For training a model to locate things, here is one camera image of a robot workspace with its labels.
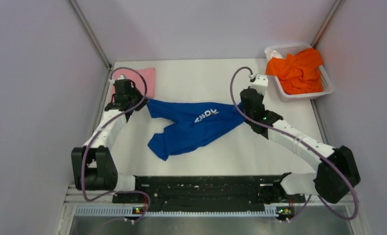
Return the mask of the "blue t shirt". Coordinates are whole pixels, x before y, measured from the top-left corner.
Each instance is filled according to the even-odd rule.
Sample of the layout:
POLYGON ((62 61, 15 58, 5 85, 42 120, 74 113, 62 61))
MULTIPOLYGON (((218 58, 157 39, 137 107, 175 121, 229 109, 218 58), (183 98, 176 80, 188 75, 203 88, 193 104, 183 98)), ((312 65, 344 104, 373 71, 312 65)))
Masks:
POLYGON ((148 142, 161 160, 192 152, 227 134, 244 122, 232 104, 216 102, 176 103, 152 99, 147 104, 151 118, 173 122, 148 142))

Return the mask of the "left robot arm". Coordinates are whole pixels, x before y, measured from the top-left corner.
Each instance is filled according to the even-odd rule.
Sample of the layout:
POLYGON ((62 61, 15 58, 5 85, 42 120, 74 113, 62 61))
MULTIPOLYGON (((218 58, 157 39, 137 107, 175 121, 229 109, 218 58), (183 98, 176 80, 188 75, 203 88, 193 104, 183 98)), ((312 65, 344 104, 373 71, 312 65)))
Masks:
POLYGON ((148 102, 147 83, 139 90, 134 81, 121 77, 113 83, 113 94, 105 106, 100 123, 92 136, 71 153, 74 183, 77 190, 124 191, 130 202, 138 202, 143 189, 132 175, 120 174, 112 156, 112 147, 121 129, 134 111, 148 102))

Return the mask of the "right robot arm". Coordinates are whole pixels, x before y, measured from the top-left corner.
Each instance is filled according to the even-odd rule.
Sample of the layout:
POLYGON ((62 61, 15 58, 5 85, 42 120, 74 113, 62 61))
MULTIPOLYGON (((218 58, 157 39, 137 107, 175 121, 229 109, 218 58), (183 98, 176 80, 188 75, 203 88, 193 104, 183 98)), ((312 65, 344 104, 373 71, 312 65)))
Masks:
POLYGON ((354 193, 360 175, 352 151, 318 142, 303 134, 279 114, 267 110, 264 96, 253 88, 241 91, 241 110, 251 129, 304 160, 312 173, 284 173, 274 184, 273 196, 286 202, 294 194, 311 194, 336 204, 346 194, 354 193))

